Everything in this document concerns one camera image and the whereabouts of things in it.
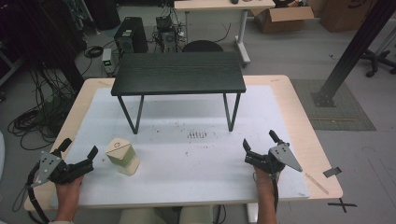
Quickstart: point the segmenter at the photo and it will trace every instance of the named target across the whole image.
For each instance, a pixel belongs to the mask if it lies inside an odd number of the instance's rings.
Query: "white paper sheet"
[[[235,94],[227,99],[232,114]],[[140,97],[123,100],[135,123]],[[247,86],[233,132],[228,131],[222,94],[145,96],[138,134],[117,97],[103,88],[94,95],[66,162],[85,160],[93,146],[99,148],[94,170],[84,177],[80,205],[254,202],[254,169],[245,163],[242,143],[246,138],[253,151],[267,154],[276,145],[270,130],[290,141],[269,86]],[[132,176],[119,173],[106,156],[115,137],[129,140],[140,160]],[[278,186],[280,200],[309,197],[303,175],[289,167]]]

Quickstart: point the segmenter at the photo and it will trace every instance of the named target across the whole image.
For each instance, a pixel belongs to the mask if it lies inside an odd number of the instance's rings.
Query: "black tape mark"
[[[348,207],[358,207],[354,203],[344,203],[342,198],[340,198],[340,203],[327,203],[327,204],[328,205],[334,205],[334,206],[342,206],[345,213],[347,212],[347,209],[346,209],[347,206]]]
[[[328,170],[328,171],[323,172],[323,174],[324,174],[327,178],[329,178],[330,176],[332,176],[332,175],[338,175],[338,174],[340,174],[341,172],[342,172],[341,169],[337,166],[337,167],[335,167],[335,168],[332,168],[332,169],[330,169],[330,170]]]

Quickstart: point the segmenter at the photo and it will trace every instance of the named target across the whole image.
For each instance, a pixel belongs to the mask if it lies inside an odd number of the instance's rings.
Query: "hand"
[[[55,221],[72,221],[78,209],[79,186],[81,176],[69,184],[55,184],[56,194],[58,195],[58,212]]]

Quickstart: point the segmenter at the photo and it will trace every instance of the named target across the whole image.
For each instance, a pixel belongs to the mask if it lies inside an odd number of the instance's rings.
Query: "black table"
[[[231,132],[246,86],[235,52],[125,54],[111,95],[117,96],[132,131],[137,134],[145,95],[222,93]],[[236,93],[230,119],[226,93]],[[140,95],[134,126],[122,96]]]

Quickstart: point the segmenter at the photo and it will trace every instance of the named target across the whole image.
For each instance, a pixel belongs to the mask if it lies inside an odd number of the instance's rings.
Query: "beige cardboard block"
[[[125,175],[133,175],[140,163],[131,143],[125,139],[114,138],[107,146],[106,154],[117,165],[119,172]]]

